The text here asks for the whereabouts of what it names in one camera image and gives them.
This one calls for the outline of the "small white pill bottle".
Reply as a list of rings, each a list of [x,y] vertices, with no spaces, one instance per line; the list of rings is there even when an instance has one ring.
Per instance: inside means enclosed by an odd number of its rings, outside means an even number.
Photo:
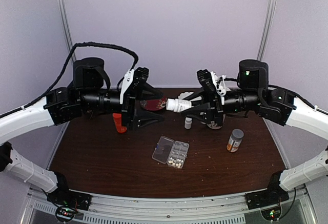
[[[166,109],[175,113],[180,113],[186,109],[191,108],[192,102],[184,99],[167,99]]]

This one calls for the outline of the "orange pill bottle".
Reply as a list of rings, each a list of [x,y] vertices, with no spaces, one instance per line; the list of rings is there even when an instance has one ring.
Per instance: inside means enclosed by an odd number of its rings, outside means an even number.
[[[125,133],[127,131],[127,127],[122,125],[122,115],[120,113],[113,113],[112,117],[116,127],[116,131],[118,133]]]

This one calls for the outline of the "clear plastic pill organizer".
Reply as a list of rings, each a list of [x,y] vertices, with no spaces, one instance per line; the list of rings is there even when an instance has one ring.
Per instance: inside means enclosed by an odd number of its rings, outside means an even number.
[[[152,159],[170,167],[182,169],[184,167],[189,144],[182,141],[161,136],[152,154]]]

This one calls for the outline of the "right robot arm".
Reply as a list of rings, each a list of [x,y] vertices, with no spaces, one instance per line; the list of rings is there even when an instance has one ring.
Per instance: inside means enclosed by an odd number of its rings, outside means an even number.
[[[269,83],[269,66],[255,59],[239,62],[237,78],[217,76],[213,71],[199,70],[197,78],[202,88],[185,100],[200,101],[181,111],[181,115],[206,124],[223,125],[224,117],[253,111],[258,116],[281,126],[308,131],[327,139],[327,112],[312,105],[294,91]],[[236,89],[227,90],[226,82],[234,81]]]

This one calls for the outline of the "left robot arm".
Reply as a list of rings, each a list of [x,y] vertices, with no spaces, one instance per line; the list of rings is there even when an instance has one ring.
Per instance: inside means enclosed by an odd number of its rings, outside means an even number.
[[[67,86],[52,89],[46,96],[26,108],[1,115],[1,171],[11,172],[25,182],[44,190],[50,200],[70,205],[74,200],[65,176],[46,170],[21,156],[10,140],[30,131],[64,124],[87,112],[120,114],[121,125],[138,129],[164,120],[149,111],[137,111],[139,100],[157,99],[163,93],[147,83],[148,68],[129,70],[121,90],[111,89],[105,62],[88,57],[73,64],[73,81]]]

